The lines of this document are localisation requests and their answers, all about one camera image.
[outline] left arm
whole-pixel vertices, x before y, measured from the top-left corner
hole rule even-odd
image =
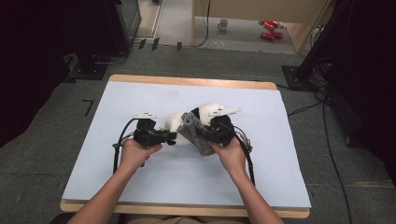
[[[158,145],[144,148],[135,140],[126,141],[122,148],[120,167],[116,173],[68,223],[108,223],[129,179],[150,154],[157,152],[162,147],[162,145]]]

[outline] wooden table edge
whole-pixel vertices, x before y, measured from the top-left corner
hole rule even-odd
[[[61,200],[61,209],[64,212],[77,212],[86,202],[74,200]],[[274,207],[280,217],[306,218],[309,208]],[[139,215],[169,215],[169,216],[203,216],[203,217],[247,217],[248,213],[243,206],[201,206],[193,204],[117,204],[114,213],[139,214]]]
[[[210,79],[210,78],[196,78],[196,77],[153,77],[153,76],[116,74],[111,76],[109,81],[164,84],[164,85],[183,85],[183,86],[225,87],[225,88],[271,90],[271,91],[277,90],[276,84],[273,82]]]

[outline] left hand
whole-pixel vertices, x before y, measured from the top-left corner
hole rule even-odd
[[[129,139],[122,147],[119,169],[128,171],[133,175],[149,158],[149,155],[159,151],[161,148],[163,148],[163,145],[142,147],[134,139]]]

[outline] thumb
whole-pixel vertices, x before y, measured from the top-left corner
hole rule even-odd
[[[151,155],[151,154],[156,153],[159,150],[161,150],[161,148],[163,148],[163,145],[159,144],[159,145],[155,145],[155,146],[149,147],[146,150],[148,151],[149,155]]]
[[[219,152],[223,147],[217,143],[214,142],[207,142],[209,144],[210,147],[213,148],[213,150],[215,150],[216,152]]]

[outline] gray carpet floor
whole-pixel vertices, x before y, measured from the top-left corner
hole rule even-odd
[[[111,75],[147,75],[270,81],[286,85],[281,65],[304,56],[221,49],[150,46],[111,64],[103,80],[62,83],[29,129],[0,149],[0,223],[50,223],[62,213],[64,187]],[[317,99],[313,92],[280,89],[291,112]],[[91,111],[86,112],[94,100]],[[326,145],[322,105],[290,116],[301,171],[312,203],[306,219],[286,223],[348,223],[347,206]],[[383,162],[365,148],[345,145],[330,105],[324,106],[335,162],[344,181],[354,223],[396,223],[396,189]]]

